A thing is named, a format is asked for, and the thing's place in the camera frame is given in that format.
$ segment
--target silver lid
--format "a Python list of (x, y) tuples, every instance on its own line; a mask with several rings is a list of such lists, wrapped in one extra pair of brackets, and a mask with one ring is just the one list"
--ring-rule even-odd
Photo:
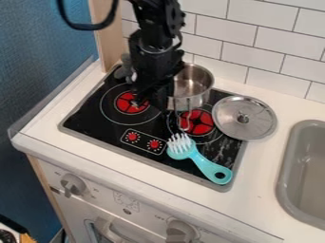
[(277, 127), (277, 116), (271, 107), (251, 97), (220, 100), (213, 107), (212, 117), (221, 132), (238, 140), (263, 139)]

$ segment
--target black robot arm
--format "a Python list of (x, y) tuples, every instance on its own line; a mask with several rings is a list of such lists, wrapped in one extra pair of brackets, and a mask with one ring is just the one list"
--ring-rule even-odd
[[(64, 21), (78, 30), (99, 30), (114, 21), (119, 0), (113, 0), (111, 10), (102, 23), (76, 24), (68, 17), (65, 0), (57, 0)], [(145, 100), (161, 111), (167, 107), (168, 96), (174, 92), (174, 76), (183, 69), (181, 28), (185, 14), (177, 0), (128, 0), (134, 9), (139, 27), (129, 38), (131, 63), (136, 78), (131, 90), (136, 97), (135, 105)]]

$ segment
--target black stovetop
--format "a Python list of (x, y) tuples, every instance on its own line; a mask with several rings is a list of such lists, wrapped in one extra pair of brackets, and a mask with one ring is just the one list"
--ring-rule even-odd
[[(212, 89), (209, 102), (192, 111), (187, 134), (197, 143), (204, 156), (233, 169), (242, 141), (222, 134), (211, 117), (213, 105), (227, 96), (230, 94)], [(73, 130), (208, 180), (192, 160), (173, 160), (165, 152), (166, 142), (171, 135), (181, 132), (177, 119), (181, 120), (181, 127), (188, 127), (188, 113), (176, 115), (173, 111), (162, 114), (149, 103), (136, 108), (131, 105), (132, 100), (129, 85), (116, 81), (113, 75), (110, 75), (105, 83), (63, 122), (64, 130)]]

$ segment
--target white countertop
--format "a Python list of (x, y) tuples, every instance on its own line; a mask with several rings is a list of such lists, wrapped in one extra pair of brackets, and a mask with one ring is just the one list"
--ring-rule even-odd
[[(303, 120), (325, 121), (325, 104), (216, 79), (215, 88), (258, 98), (268, 103), (278, 118), (277, 130), (272, 136), (248, 143), (233, 188), (227, 193), (219, 193), (134, 159), (78, 140), (58, 130), (57, 125), (60, 121), (104, 76), (99, 63), (94, 63), (43, 109), (24, 128), (23, 133), (171, 194), (229, 215), (283, 238), (285, 243), (325, 241), (325, 231), (299, 222), (285, 213), (275, 195), (277, 174), (290, 129)], [(23, 144), (24, 142), (16, 141), (17, 144), (20, 143), (22, 150), (26, 145)]]

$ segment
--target pot handle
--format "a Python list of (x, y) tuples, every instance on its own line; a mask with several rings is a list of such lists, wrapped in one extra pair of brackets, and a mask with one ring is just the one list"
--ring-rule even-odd
[(187, 110), (188, 110), (188, 114), (187, 114), (187, 117), (186, 117), (187, 126), (185, 128), (182, 128), (182, 118), (179, 115), (178, 110), (177, 110), (176, 99), (174, 99), (175, 116), (177, 118), (178, 127), (182, 132), (187, 132), (191, 128), (190, 118), (192, 116), (192, 107), (191, 107), (190, 99), (186, 99), (186, 102), (187, 102)]

